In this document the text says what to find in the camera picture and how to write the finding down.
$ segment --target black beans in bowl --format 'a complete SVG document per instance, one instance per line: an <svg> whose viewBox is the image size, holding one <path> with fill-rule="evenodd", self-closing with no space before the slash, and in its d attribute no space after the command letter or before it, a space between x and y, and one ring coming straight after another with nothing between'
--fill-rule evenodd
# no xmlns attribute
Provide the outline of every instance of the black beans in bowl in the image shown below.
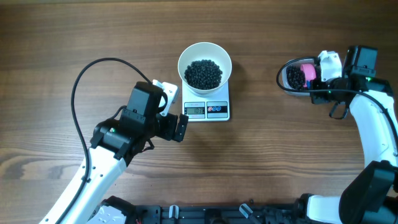
<svg viewBox="0 0 398 224"><path fill-rule="evenodd" d="M304 72L299 67L289 66L286 68L287 83L296 90L303 90L305 84Z"/></svg>
<svg viewBox="0 0 398 224"><path fill-rule="evenodd" d="M188 85L199 90L211 90L220 85L223 72L211 60L198 60L188 65L184 74Z"/></svg>

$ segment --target pink object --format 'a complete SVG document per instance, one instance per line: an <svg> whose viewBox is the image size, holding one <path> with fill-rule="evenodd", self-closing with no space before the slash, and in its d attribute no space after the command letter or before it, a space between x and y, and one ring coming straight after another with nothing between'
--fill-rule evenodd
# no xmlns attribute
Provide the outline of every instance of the pink object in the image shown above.
<svg viewBox="0 0 398 224"><path fill-rule="evenodd" d="M300 66L300 70L304 72L305 75L304 87L307 87L307 81L314 80L317 77L315 68L312 64L302 64Z"/></svg>

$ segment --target white scale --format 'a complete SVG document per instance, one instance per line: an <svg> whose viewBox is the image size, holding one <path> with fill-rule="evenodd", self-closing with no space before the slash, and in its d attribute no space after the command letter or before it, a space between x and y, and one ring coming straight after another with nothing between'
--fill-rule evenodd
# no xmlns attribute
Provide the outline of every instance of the white scale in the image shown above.
<svg viewBox="0 0 398 224"><path fill-rule="evenodd" d="M201 95L182 83L182 113L192 121L227 121L229 114L228 82L219 90Z"/></svg>

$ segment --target white bracket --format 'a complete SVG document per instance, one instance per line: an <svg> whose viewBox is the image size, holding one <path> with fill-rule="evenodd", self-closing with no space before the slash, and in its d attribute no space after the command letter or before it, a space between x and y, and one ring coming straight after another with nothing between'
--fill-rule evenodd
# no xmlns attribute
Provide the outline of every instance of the white bracket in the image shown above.
<svg viewBox="0 0 398 224"><path fill-rule="evenodd" d="M95 216L88 220L87 224L104 224L111 222L112 224L125 224L126 216L120 210L112 206L101 206Z"/></svg>
<svg viewBox="0 0 398 224"><path fill-rule="evenodd" d="M341 61L336 52L322 51L318 58L321 65L321 80L326 82L341 77Z"/></svg>
<svg viewBox="0 0 398 224"><path fill-rule="evenodd" d="M178 86L173 85L171 83L167 83L167 82L161 83L157 80L154 80L152 83L157 87L161 87L161 89L163 89L163 92L165 92L167 95L167 105L164 108L164 110L160 112L160 115L167 116L167 113L169 113L169 109L170 109L172 103L175 103L175 101L177 100L180 90L178 89ZM162 97L162 99L160 100L160 103L159 103L159 107L163 106L164 104L165 104L165 100Z"/></svg>

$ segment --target wood grain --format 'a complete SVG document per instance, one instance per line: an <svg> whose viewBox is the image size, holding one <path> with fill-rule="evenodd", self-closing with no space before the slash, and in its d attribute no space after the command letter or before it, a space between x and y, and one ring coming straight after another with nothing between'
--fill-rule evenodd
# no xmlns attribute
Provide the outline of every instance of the wood grain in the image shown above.
<svg viewBox="0 0 398 224"><path fill-rule="evenodd" d="M165 1L0 6L0 223L37 223L83 159L70 112L80 70L101 57L181 85L177 61L195 42L233 60L232 118L190 123L184 142L154 139L106 197L170 205L292 202L336 195L363 169L358 129L331 105L286 95L286 61L347 46L379 48L377 75L398 90L396 2ZM116 62L90 68L76 94L86 142L127 103L139 76ZM181 97L172 113L181 110Z"/></svg>

